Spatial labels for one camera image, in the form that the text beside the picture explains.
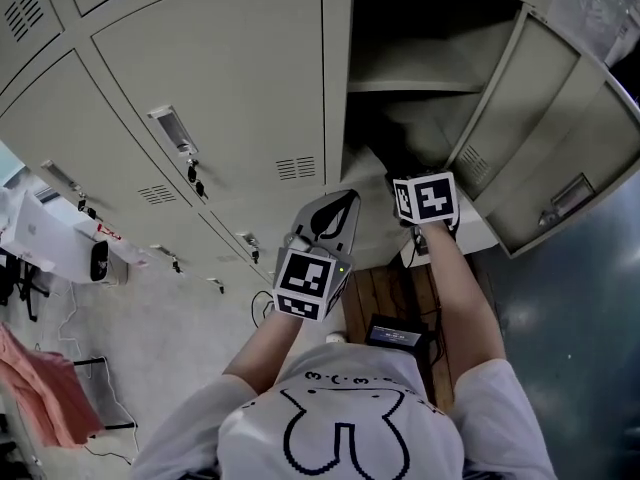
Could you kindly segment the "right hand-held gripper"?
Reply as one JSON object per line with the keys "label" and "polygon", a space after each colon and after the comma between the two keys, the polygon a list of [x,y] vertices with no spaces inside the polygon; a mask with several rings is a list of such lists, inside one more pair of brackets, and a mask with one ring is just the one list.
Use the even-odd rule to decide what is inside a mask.
{"label": "right hand-held gripper", "polygon": [[455,238],[460,208],[454,176],[449,171],[392,180],[396,216],[401,223],[420,226],[443,222]]}

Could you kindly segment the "black office chair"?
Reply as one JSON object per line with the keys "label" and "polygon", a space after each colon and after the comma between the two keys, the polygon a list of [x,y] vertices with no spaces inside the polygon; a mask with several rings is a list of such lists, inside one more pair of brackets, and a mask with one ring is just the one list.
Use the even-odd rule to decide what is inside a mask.
{"label": "black office chair", "polygon": [[21,301],[26,303],[28,317],[31,322],[38,321],[34,312],[31,293],[37,292],[44,298],[50,297],[47,289],[40,288],[34,279],[40,269],[0,248],[0,306],[6,307],[14,290],[17,290]]}

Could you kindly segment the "white printed t-shirt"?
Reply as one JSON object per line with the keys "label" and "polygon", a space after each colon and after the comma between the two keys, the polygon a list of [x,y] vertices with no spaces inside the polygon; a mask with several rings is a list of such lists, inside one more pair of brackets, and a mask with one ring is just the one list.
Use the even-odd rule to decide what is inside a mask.
{"label": "white printed t-shirt", "polygon": [[427,399],[410,354],[327,343],[257,394],[223,375],[157,430],[132,480],[557,480],[512,366],[462,375],[450,412]]}

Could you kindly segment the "beige metal locker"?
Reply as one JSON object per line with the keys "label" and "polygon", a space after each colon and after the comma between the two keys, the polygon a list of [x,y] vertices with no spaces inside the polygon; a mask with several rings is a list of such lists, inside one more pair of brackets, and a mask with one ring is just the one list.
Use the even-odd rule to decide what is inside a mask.
{"label": "beige metal locker", "polygon": [[[390,262],[390,115],[430,114],[441,167],[507,255],[640,172],[640,108],[551,0],[0,0],[0,142],[98,221],[220,288],[271,278],[298,209],[362,199],[358,268]],[[207,199],[187,179],[197,159]]]}

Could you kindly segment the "wooden platform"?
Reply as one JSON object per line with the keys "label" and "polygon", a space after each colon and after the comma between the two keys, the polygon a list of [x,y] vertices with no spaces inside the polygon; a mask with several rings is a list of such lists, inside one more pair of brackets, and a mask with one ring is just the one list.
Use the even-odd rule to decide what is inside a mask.
{"label": "wooden platform", "polygon": [[428,401],[448,413],[454,381],[441,326],[441,304],[432,267],[405,268],[396,257],[386,266],[355,272],[342,295],[346,335],[363,344],[376,320],[394,319],[419,334],[414,352]]}

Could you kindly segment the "white water dispenser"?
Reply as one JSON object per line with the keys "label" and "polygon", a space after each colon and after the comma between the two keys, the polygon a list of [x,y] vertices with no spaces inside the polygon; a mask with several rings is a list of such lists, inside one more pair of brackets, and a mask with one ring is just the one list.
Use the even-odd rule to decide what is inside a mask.
{"label": "white water dispenser", "polygon": [[9,204],[0,248],[19,259],[77,284],[124,285],[128,265],[96,241],[51,215],[31,194]]}

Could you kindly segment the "clear plastic cover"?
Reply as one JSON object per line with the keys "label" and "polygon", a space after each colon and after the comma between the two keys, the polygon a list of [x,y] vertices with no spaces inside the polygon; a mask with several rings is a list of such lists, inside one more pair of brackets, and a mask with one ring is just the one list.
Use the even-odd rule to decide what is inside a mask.
{"label": "clear plastic cover", "polygon": [[640,45],[640,0],[552,0],[548,20],[609,68]]}

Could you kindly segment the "person's right forearm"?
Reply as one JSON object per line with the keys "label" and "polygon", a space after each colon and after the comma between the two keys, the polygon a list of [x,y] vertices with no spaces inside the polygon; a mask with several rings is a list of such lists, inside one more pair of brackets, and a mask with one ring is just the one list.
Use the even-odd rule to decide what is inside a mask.
{"label": "person's right forearm", "polygon": [[441,305],[442,330],[451,380],[493,359],[505,349],[496,316],[448,228],[441,222],[421,226]]}

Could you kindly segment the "black screen device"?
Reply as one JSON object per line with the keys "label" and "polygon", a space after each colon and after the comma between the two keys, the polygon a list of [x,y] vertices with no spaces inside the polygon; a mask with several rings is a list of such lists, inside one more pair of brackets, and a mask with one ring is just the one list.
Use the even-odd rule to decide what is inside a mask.
{"label": "black screen device", "polygon": [[428,350],[433,337],[434,333],[427,324],[374,314],[370,319],[365,344],[416,355]]}

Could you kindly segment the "pink padded folding chair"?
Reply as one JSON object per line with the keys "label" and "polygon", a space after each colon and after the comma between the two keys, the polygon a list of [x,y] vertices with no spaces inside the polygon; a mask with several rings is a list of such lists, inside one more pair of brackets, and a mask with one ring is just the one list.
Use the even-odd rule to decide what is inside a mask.
{"label": "pink padded folding chair", "polygon": [[0,382],[27,416],[45,447],[81,448],[109,430],[137,431],[137,423],[105,425],[91,405],[76,368],[108,364],[105,357],[73,362],[58,352],[31,350],[0,323]]}

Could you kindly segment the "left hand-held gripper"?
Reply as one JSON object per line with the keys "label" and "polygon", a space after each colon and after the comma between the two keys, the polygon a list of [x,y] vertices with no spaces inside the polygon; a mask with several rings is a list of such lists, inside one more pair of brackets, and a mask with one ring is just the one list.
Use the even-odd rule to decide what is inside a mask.
{"label": "left hand-held gripper", "polygon": [[313,322],[325,320],[352,272],[349,257],[336,254],[351,254],[360,209],[358,192],[347,189],[321,196],[298,212],[293,233],[278,250],[272,288],[276,311]]}

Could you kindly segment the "person's left forearm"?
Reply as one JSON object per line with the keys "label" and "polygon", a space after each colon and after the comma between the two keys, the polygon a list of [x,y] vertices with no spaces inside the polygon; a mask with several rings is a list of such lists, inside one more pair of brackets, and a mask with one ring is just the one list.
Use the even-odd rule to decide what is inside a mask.
{"label": "person's left forearm", "polygon": [[223,371],[243,380],[257,394],[268,391],[302,327],[303,320],[282,312],[271,312]]}

